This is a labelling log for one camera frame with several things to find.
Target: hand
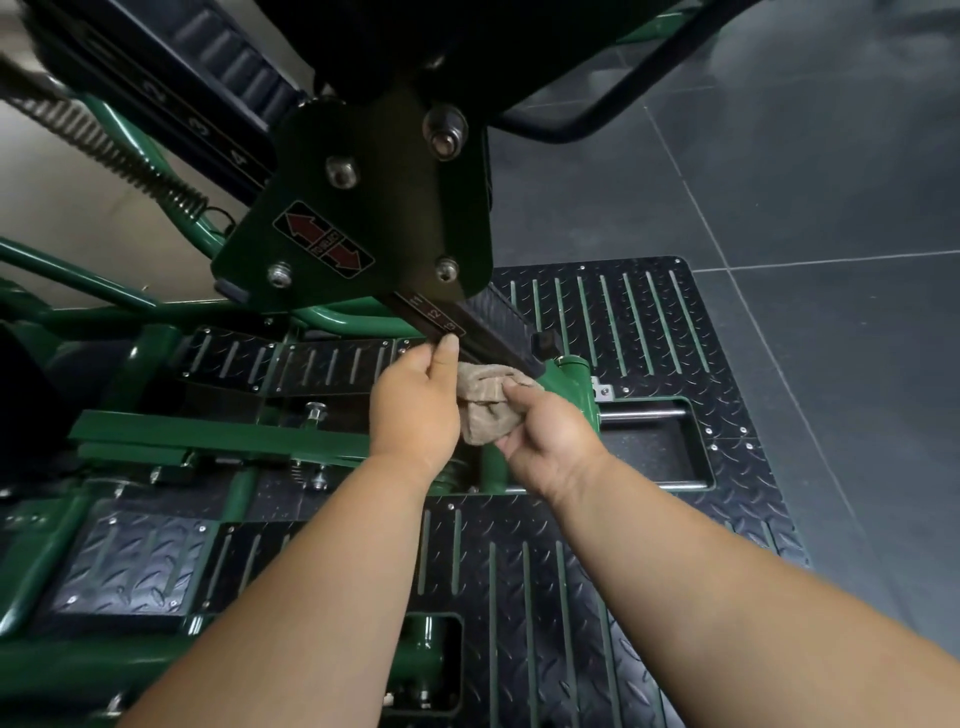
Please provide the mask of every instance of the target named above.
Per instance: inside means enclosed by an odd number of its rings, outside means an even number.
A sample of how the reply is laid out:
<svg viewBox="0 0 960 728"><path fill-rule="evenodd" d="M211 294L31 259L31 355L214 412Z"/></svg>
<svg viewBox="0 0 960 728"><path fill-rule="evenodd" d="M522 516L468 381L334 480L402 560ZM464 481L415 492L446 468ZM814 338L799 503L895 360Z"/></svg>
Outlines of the hand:
<svg viewBox="0 0 960 728"><path fill-rule="evenodd" d="M519 481L556 508L611 456L583 413L559 395L510 384L503 393L527 416L496 446Z"/></svg>
<svg viewBox="0 0 960 728"><path fill-rule="evenodd" d="M446 465L460 437L459 352L453 334L436 349L414 347L384 370L371 392L371 457L394 458L426 485Z"/></svg>

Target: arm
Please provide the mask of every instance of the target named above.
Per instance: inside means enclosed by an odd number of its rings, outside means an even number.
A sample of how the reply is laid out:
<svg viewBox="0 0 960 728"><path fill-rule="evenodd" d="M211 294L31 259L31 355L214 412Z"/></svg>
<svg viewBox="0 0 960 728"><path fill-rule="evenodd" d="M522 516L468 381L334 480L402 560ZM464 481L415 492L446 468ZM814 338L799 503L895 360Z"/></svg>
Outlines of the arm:
<svg viewBox="0 0 960 728"><path fill-rule="evenodd" d="M435 353L417 347L383 373L370 458L124 715L123 728L376 725L423 500L460 434L457 349L452 336Z"/></svg>
<svg viewBox="0 0 960 728"><path fill-rule="evenodd" d="M497 444L690 725L946 725L960 664L609 455L572 404L521 387Z"/></svg>

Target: bolt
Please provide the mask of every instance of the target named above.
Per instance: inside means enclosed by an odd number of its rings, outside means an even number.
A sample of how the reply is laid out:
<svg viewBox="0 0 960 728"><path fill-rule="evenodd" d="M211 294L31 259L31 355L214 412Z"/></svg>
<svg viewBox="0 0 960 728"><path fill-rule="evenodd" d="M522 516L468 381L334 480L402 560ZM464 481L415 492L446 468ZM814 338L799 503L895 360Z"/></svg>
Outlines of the bolt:
<svg viewBox="0 0 960 728"><path fill-rule="evenodd" d="M293 271L281 260L267 269L267 282L274 288L289 288L294 284Z"/></svg>
<svg viewBox="0 0 960 728"><path fill-rule="evenodd" d="M452 257L444 256L437 260L437 280L441 283L452 283L460 275L460 266Z"/></svg>
<svg viewBox="0 0 960 728"><path fill-rule="evenodd" d="M360 182L360 171L353 157L327 157L326 180L337 189L353 189Z"/></svg>
<svg viewBox="0 0 960 728"><path fill-rule="evenodd" d="M306 419L315 423L321 423L326 419L326 405L321 401L309 401L306 404L310 408Z"/></svg>
<svg viewBox="0 0 960 728"><path fill-rule="evenodd" d="M467 143L467 119L455 107L440 104L423 117L423 138L439 161L450 161Z"/></svg>

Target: tile grout line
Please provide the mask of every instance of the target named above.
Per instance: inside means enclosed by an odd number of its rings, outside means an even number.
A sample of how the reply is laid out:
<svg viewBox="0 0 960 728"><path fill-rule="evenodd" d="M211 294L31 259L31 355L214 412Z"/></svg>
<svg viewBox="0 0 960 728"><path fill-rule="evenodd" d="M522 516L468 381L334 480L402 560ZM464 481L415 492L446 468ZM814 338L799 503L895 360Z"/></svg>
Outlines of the tile grout line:
<svg viewBox="0 0 960 728"><path fill-rule="evenodd" d="M757 265L733 265L729 268L699 268L690 273L716 273L717 271L754 271L763 268L794 268L801 265L825 265L827 263L859 263L871 260L900 260L911 257L933 257L935 255L960 255L960 250L925 251L923 253L891 253L889 255L863 255L862 257L833 257L824 260L795 260L790 263L758 263Z"/></svg>
<svg viewBox="0 0 960 728"><path fill-rule="evenodd" d="M840 483L840 478L834 471L833 467L830 465L827 460L827 454L824 452L823 446L820 444L820 438L813 431L813 425L810 423L810 420L807 418L806 413L800 407L800 401L797 399L797 396L794 394L793 389L790 387L789 382L786 380L786 375L783 373L783 368L780 366L780 362L774 356L773 349L771 349L769 342L767 342L767 337L763 334L763 330L760 328L759 322L754 316L754 312L751 310L750 306L747 304L747 299L743 295L743 291L740 290L740 285L736 281L736 276L733 275L733 270L731 270L730 263L727 261L727 256L723 252L723 248L720 247L720 241L717 240L716 235L713 234L713 228L710 227L710 223L707 222L707 218L704 216L703 211L700 209L700 205L697 203L697 199L693 196L693 192L690 190L689 185L686 183L684 178L684 173L680 169L680 165L677 163L677 160L674 158L673 153L670 151L670 147L667 146L666 139L663 138L663 134L660 131L660 125L657 124L657 120L654 118L653 114L650 113L650 110L647 109L647 105L643 104L643 110L647 114L647 118L650 119L650 123L653 125L654 131L657 133L657 137L660 139L660 144L663 146L663 151L666 152L667 156L670 157L670 161L673 164L674 170L677 172L677 176L680 178L680 181L684 185L686 190L687 197L689 197L690 202L693 204L694 209L697 211L697 215L700 217L700 222L703 223L704 229L707 231L707 235L710 238L710 241L713 243L713 247L716 248L717 254L720 255L720 262L723 263L724 267L720 270L725 270L727 275L730 277L730 281L733 284L733 290L736 292L737 298L740 300L740 303L743 305L744 310L747 312L747 316L750 318L750 322L754 325L754 330L756 335L760 339L760 344L763 345L763 349L767 352L767 356L770 357L770 361L774 365L774 369L777 372L777 375L780 377L780 381L783 383L783 388L786 390L787 396L790 398L790 401L793 403L793 406L797 410L797 414L800 415L801 422L804 423L804 428L806 433L810 436L810 440L813 443L814 449L817 451L817 456L820 458L821 462L824 464L824 468L827 469L827 474L830 480L833 482L833 487L836 489L837 494L840 496L841 501L846 508L847 513L850 515L851 520L853 521L853 527L856 529L857 534L860 538L863 539L864 544L870 551L870 555L873 557L877 565L877 570L879 572L880 578L883 580L887 589L890 592L890 597L893 599L894 604L897 605L900 610L900 615L903 618L903 621L908 627L910 627L915 632L919 633L917 622L913 617L913 613L910 611L910 608L907 606L906 600L903 599L900 594L900 589L898 589L896 582L894 581L893 576L888 572L886 565L880 560L880 556L876 551L876 548L873 542L870 540L870 537L867 535L867 530L863 527L863 523L860 522L860 519L856 515L856 511L853 509L853 504L850 502L850 499L847 497L846 491L843 489L843 485Z"/></svg>

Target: beige rag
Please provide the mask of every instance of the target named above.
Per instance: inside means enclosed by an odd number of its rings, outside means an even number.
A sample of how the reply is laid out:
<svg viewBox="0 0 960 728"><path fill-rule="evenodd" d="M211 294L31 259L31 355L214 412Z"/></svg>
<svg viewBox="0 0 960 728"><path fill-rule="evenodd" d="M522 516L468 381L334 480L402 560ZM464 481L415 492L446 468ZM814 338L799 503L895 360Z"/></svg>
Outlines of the beige rag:
<svg viewBox="0 0 960 728"><path fill-rule="evenodd" d="M523 415L512 408L503 394L503 382L508 379L524 387L543 389L513 367L464 361L457 365L460 431L468 445L487 445L523 422Z"/></svg>

